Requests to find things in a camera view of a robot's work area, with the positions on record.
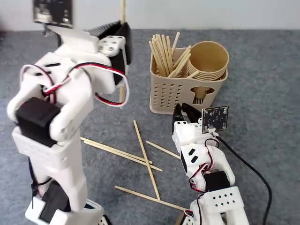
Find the white wall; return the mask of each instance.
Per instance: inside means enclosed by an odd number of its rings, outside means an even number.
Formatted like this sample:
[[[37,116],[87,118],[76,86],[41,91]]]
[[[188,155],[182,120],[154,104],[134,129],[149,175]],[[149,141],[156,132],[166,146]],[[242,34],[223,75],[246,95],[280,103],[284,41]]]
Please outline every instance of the white wall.
[[[0,0],[0,30],[40,30],[32,0]],[[73,0],[79,29],[118,20],[120,0]],[[298,0],[127,0],[135,29],[300,29]]]

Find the paper cup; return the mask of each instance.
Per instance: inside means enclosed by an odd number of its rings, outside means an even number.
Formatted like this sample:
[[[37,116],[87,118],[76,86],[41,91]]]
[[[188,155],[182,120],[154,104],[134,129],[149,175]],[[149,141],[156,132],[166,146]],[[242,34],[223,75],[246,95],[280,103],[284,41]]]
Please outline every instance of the paper cup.
[[[228,51],[221,44],[213,41],[202,41],[191,48],[188,71],[193,73],[199,70],[199,79],[214,80],[225,73],[228,63]]]

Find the brown paper cup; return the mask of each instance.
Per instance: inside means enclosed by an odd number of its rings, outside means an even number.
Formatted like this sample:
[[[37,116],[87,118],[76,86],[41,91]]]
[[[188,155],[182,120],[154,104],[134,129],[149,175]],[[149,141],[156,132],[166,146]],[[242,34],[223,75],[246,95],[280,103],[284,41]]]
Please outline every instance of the brown paper cup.
[[[223,74],[229,63],[229,54],[217,42],[202,41],[191,48],[189,62],[192,70],[198,69],[204,75]]]

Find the black cable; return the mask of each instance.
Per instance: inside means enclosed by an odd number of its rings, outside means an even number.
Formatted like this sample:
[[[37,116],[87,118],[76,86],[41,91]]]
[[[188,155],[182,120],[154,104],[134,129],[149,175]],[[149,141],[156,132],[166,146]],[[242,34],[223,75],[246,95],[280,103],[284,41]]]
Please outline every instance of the black cable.
[[[214,138],[208,138],[208,139],[206,139],[205,142],[204,142],[204,145],[205,145],[206,148],[207,148],[206,142],[209,141],[209,140],[215,141],[215,142],[217,143],[216,148],[218,148],[218,147],[220,146],[220,142],[218,142],[216,139],[214,139]]]
[[[263,221],[262,224],[266,225],[267,222],[267,217],[270,211],[270,207],[272,204],[272,189],[270,187],[270,185],[268,184],[268,182],[266,181],[266,179],[252,166],[250,165],[246,160],[244,160],[238,153],[236,153],[221,137],[219,136],[214,136],[215,138],[217,138],[220,142],[222,142],[226,148],[228,148],[228,150],[235,155],[235,157],[237,157],[240,161],[242,161],[246,166],[248,166],[253,172],[256,173],[257,176],[259,176],[259,178],[263,181],[263,183],[265,184],[265,186],[268,189],[268,193],[269,193],[269,200],[268,200],[268,204],[267,204],[267,208],[266,211],[263,215]]]

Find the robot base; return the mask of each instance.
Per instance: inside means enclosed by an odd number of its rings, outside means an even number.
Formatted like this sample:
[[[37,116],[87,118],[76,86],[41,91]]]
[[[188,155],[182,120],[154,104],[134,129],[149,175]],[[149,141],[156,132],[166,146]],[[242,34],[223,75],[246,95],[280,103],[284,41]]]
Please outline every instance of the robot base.
[[[34,197],[33,207],[31,202],[26,210],[26,218],[38,225],[111,225],[103,207],[89,199],[86,202],[86,207],[79,212],[73,213],[56,210],[50,223],[39,218],[44,206],[44,201],[38,197]]]

